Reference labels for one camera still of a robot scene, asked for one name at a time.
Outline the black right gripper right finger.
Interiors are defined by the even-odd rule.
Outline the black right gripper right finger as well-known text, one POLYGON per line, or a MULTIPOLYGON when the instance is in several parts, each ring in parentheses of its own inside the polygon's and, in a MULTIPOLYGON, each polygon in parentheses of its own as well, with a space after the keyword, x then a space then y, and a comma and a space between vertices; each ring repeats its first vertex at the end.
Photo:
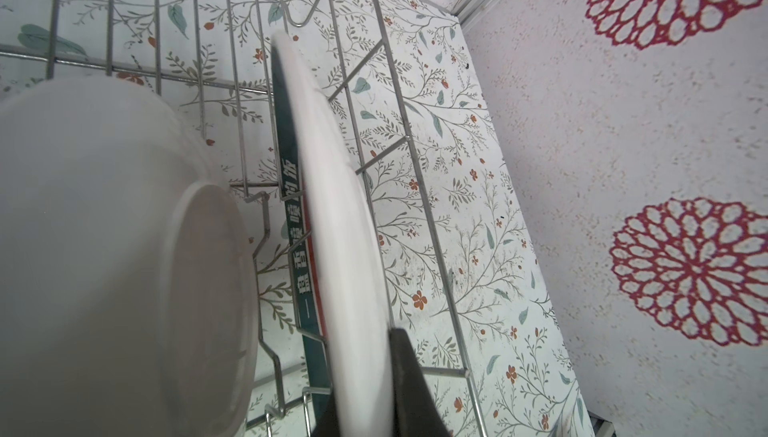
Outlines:
POLYGON ((390 329, 389 345, 394 390, 392 435, 449 437, 407 332, 401 328, 390 329))

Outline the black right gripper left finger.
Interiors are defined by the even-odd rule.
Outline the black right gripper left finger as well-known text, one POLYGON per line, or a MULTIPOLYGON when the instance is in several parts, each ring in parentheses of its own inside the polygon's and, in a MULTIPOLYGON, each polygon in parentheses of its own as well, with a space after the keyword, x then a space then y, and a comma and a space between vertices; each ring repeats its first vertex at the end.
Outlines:
POLYGON ((340 437, 341 430, 338 420, 338 411, 334 400, 330 400, 323 415, 316 423, 311 437, 340 437))

